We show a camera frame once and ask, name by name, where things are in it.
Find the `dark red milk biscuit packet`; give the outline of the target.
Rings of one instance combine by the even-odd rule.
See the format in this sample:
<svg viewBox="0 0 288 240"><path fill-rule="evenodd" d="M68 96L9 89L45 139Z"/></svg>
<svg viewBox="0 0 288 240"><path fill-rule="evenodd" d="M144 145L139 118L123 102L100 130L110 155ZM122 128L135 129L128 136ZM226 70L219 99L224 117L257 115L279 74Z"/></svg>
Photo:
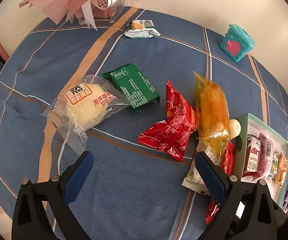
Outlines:
<svg viewBox="0 0 288 240"><path fill-rule="evenodd" d="M242 176L254 176L258 171L259 159L261 154L261 141L254 135L248 135L246 156Z"/></svg>

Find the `orange chips packet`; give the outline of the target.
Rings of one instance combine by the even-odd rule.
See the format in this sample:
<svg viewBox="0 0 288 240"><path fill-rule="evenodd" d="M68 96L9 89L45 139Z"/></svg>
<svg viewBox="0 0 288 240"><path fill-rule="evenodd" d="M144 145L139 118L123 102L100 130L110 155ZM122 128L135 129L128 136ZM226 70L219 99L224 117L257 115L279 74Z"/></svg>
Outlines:
<svg viewBox="0 0 288 240"><path fill-rule="evenodd" d="M278 168L274 179L275 184L278 185L278 187L280 188L283 187L286 179L287 165L288 165L287 157L284 154L284 152L281 151L278 157Z"/></svg>

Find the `long red patterned packet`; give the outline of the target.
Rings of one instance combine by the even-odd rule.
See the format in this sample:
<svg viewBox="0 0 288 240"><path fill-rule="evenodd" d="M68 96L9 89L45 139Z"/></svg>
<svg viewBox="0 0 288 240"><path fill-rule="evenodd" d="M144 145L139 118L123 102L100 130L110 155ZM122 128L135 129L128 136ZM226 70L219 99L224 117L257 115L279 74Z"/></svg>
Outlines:
<svg viewBox="0 0 288 240"><path fill-rule="evenodd" d="M233 174L235 164L235 147L231 142L228 142L224 151L224 157L222 159L221 168L226 175L230 176ZM215 217L219 210L218 204L212 199L209 203L209 207L206 212L205 222L209 224Z"/></svg>

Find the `white printed snack packet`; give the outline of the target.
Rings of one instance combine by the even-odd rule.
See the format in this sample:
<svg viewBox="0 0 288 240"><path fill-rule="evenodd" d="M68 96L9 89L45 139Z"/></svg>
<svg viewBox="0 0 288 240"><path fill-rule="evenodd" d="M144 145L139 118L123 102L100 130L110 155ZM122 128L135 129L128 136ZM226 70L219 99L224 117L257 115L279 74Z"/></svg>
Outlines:
<svg viewBox="0 0 288 240"><path fill-rule="evenodd" d="M195 150L195 155L201 151L205 152L205 154L207 154L209 159L211 159L215 165L221 165L222 155L215 150L213 144L209 140L199 140L198 146ZM210 195L206 185L195 167L195 159L193 159L188 174L183 179L181 185L196 193Z"/></svg>

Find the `pink snack packet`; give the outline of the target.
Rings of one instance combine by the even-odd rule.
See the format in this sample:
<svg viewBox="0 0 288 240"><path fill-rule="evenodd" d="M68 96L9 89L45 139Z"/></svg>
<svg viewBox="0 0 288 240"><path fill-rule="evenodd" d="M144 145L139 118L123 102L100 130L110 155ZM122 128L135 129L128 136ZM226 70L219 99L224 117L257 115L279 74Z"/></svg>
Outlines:
<svg viewBox="0 0 288 240"><path fill-rule="evenodd" d="M258 169L254 175L255 178L265 179L271 172L272 168L272 146L273 143L263 132L259 134L261 142L261 151L259 156Z"/></svg>

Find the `white jelly cup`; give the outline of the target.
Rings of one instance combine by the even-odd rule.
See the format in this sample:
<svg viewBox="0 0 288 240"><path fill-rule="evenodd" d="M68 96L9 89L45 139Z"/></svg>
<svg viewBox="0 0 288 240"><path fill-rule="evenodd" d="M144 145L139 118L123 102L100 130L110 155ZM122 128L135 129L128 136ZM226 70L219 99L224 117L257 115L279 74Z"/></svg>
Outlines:
<svg viewBox="0 0 288 240"><path fill-rule="evenodd" d="M229 140L236 138L241 132L241 125L239 121L236 119L229 120L229 128L230 128Z"/></svg>

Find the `bright red snack bag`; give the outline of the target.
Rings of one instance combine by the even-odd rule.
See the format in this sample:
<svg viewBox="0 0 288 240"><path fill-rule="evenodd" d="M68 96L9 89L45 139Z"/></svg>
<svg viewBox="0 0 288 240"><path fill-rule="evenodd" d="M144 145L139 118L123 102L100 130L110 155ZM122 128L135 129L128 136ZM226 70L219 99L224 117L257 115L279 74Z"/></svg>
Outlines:
<svg viewBox="0 0 288 240"><path fill-rule="evenodd" d="M141 133L137 142L184 160L190 135L196 131L197 114L170 81L165 84L165 119Z"/></svg>

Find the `yellow cake packet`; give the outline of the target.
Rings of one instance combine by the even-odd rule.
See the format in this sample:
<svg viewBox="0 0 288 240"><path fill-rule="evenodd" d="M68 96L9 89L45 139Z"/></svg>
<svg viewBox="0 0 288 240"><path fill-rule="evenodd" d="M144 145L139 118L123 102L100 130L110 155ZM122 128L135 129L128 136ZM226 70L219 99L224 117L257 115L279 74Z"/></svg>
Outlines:
<svg viewBox="0 0 288 240"><path fill-rule="evenodd" d="M229 113L225 94L221 87L194 73L195 110L198 115L199 138L219 144L227 144L230 137Z"/></svg>

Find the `clear white bun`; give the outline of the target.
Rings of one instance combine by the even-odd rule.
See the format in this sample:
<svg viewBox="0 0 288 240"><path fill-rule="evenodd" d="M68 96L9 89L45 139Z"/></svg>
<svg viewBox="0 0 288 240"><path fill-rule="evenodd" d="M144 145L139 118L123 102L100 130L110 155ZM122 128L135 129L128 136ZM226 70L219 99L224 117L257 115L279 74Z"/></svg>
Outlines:
<svg viewBox="0 0 288 240"><path fill-rule="evenodd" d="M129 99L108 80L95 75L81 77L58 94L45 116L78 155L85 151L87 131L130 106Z"/></svg>

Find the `green cow biscuit packet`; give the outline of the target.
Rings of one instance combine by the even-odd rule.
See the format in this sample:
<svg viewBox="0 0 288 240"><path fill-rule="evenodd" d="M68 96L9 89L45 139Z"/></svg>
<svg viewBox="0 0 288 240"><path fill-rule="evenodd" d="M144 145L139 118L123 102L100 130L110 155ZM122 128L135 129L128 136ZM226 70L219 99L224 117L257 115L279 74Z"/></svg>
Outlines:
<svg viewBox="0 0 288 240"><path fill-rule="evenodd" d="M277 172L278 172L278 159L279 159L279 153L278 151L274 151L272 154L272 164L271 164L271 170L269 175L272 177L272 179L275 178Z"/></svg>

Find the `teal rimmed white tray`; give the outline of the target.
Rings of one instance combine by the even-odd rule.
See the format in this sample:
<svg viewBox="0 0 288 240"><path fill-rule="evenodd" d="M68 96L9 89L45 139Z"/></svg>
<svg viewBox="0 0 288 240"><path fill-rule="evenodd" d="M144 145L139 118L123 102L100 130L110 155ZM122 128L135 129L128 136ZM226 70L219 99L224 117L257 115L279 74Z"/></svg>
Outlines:
<svg viewBox="0 0 288 240"><path fill-rule="evenodd" d="M263 132L269 139L271 139L272 146L272 154L274 151L278 151L280 154L281 151L287 157L288 160L288 142L274 129L270 128L267 124L261 121L256 116L248 113L247 115L243 115L238 119L241 125L240 135L237 136L236 139L236 155L235 155L235 167L234 174L244 182L256 183L262 178L255 178L254 176L246 176L243 177L243 167L244 160L246 156L246 147L247 147L247 137L248 135L254 135L259 139L260 132ZM282 188L278 187L275 184L274 179L270 175L268 175L265 179L265 182L268 185L270 194L272 199L279 205L282 205L284 201L284 193L287 191L285 182Z"/></svg>

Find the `blue plaid tablecloth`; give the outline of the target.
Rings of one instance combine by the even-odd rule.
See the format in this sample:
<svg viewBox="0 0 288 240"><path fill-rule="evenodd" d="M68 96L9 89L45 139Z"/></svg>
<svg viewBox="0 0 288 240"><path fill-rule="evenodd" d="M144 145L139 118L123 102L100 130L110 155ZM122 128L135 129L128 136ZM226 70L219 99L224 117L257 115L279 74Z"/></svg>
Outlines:
<svg viewBox="0 0 288 240"><path fill-rule="evenodd" d="M132 20L152 20L161 36L126 37ZM11 55L0 73L0 206L13 215L22 179L38 179L42 149L51 155L52 174L77 159L58 133L46 129L42 114L105 34L87 74L133 63L162 99L139 111L124 109L88 131L94 167L70 209L92 239L197 239L206 227L209 198L181 185L196 137L181 163L137 143L164 119L166 82L193 103L194 73L208 76L224 91L231 118L250 113L287 141L288 95L255 58L234 62L220 49L220 34L150 10L126 8L115 24L97 30L45 19Z"/></svg>

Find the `teal toy house box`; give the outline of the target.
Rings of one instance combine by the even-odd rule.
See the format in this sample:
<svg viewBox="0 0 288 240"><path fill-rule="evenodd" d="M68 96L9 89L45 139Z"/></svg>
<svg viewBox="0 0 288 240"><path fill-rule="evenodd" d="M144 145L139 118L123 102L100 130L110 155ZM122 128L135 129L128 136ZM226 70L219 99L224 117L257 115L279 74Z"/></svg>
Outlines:
<svg viewBox="0 0 288 240"><path fill-rule="evenodd" d="M220 48L233 59L239 62L254 48L255 42L248 33L237 24L230 24L220 43Z"/></svg>

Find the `small white snack wrapper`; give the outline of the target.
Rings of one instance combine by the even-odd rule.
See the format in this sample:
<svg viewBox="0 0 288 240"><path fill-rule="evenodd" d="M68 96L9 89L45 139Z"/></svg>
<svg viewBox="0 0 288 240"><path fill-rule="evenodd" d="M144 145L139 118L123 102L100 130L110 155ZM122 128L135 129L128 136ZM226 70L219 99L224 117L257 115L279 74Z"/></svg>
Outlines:
<svg viewBox="0 0 288 240"><path fill-rule="evenodd" d="M132 20L124 35L129 38L138 39L160 37L161 33L155 29L152 20Z"/></svg>

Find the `clear glass vase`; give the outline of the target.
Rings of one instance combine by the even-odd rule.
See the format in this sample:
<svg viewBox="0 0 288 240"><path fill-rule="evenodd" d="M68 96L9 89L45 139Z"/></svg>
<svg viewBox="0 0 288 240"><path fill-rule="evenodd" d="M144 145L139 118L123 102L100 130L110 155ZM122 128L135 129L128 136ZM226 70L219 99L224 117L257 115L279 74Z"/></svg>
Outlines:
<svg viewBox="0 0 288 240"><path fill-rule="evenodd" d="M92 14L94 17L94 22L108 22L114 23L124 10L124 5L115 4L113 7L101 10L98 7L91 4ZM87 23L86 18L83 14L82 8L79 8L75 12L75 17L80 25L92 25Z"/></svg>

